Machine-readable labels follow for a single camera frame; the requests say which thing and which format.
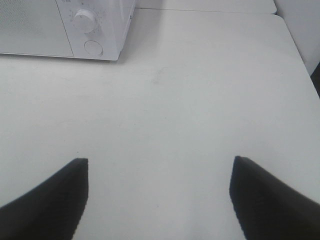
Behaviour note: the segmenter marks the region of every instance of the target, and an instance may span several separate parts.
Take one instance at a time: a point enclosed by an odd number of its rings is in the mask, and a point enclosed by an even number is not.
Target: microwave
[[[0,53],[117,60],[136,0],[0,0]]]

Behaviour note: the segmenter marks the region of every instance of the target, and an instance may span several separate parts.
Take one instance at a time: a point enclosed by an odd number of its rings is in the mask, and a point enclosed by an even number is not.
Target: microwave dial
[[[93,11],[80,9],[73,17],[73,25],[84,34],[91,33],[99,27],[97,16]]]

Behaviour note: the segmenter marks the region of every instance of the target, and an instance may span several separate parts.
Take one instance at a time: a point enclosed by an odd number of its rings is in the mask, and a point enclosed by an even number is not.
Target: white wall
[[[311,75],[320,62],[320,0],[274,0]]]

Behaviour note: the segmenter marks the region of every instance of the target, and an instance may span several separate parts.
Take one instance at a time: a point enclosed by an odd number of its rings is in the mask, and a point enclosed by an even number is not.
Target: table surface
[[[274,0],[137,0],[137,8],[275,14]]]
[[[118,62],[0,72],[0,203],[89,158],[76,240],[244,240],[236,155],[320,202],[320,101],[278,16],[137,9]]]

